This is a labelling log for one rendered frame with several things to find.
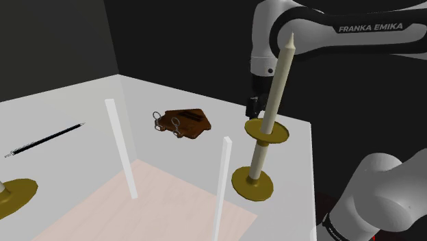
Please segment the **gold candlestick with cream candle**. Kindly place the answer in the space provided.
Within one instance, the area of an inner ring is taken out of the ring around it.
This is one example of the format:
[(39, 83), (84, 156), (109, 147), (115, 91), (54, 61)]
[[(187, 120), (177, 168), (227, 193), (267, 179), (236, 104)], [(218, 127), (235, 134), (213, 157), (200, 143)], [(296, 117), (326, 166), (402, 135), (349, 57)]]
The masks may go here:
[(265, 201), (272, 196), (274, 184), (262, 171), (270, 144), (280, 144), (289, 138), (288, 129), (276, 122), (276, 115), (283, 96), (285, 84), (293, 62), (296, 48), (294, 34), (280, 50), (263, 118), (254, 118), (245, 123), (246, 133), (256, 140), (250, 166), (243, 166), (232, 174), (231, 183), (240, 196), (249, 201)]

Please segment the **brown leather key holder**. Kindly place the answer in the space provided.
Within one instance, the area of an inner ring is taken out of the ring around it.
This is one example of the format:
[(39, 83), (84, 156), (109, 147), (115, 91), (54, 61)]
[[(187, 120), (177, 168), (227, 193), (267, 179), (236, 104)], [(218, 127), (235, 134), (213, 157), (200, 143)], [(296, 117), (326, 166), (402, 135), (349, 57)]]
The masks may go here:
[(155, 129), (171, 131), (177, 138), (196, 139), (211, 129), (211, 123), (201, 109), (168, 110), (164, 115), (153, 112)]

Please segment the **white table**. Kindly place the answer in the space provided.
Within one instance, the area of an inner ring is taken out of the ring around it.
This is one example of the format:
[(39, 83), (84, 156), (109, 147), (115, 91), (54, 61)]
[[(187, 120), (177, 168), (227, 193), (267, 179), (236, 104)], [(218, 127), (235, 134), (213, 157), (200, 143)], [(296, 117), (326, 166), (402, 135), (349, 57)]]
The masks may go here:
[[(153, 112), (185, 109), (204, 111), (211, 129), (196, 139), (155, 129)], [(0, 220), (0, 241), (212, 241), (224, 137), (230, 172), (253, 156), (245, 122), (241, 105), (122, 75), (0, 102), (0, 181), (38, 184)]]

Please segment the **black pencil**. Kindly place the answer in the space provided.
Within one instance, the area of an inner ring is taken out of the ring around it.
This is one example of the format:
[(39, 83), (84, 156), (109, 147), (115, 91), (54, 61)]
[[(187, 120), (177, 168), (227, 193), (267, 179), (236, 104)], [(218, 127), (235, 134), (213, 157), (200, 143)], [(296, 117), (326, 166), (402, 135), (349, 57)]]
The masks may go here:
[(45, 137), (43, 139), (40, 139), (40, 140), (37, 140), (35, 142), (31, 142), (29, 144), (26, 144), (26, 145), (24, 145), (22, 147), (19, 147), (19, 148), (15, 149), (15, 150), (10, 151), (7, 155), (4, 156), (4, 158), (7, 158), (9, 156), (13, 156), (13, 155), (22, 153), (23, 151), (26, 151), (28, 149), (31, 149), (31, 148), (35, 147), (35, 146), (38, 146), (39, 144), (42, 144), (42, 143), (47, 142), (49, 140), (52, 140), (52, 139), (54, 139), (54, 138), (56, 138), (58, 136), (66, 134), (66, 133), (68, 133), (68, 132), (70, 132), (72, 130), (78, 129), (79, 127), (82, 127), (83, 125), (85, 125), (85, 123), (79, 123), (77, 125), (73, 125), (72, 127), (67, 128), (67, 129), (61, 130), (61, 131), (59, 131), (59, 132), (57, 132), (55, 134), (47, 136), (47, 137)]

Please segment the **gold candlestick base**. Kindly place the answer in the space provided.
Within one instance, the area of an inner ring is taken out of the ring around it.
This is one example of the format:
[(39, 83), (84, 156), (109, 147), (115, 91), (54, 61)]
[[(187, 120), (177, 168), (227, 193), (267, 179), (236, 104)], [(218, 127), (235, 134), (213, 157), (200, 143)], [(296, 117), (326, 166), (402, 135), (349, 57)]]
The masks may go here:
[(0, 220), (27, 204), (37, 189), (38, 184), (32, 179), (0, 181)]

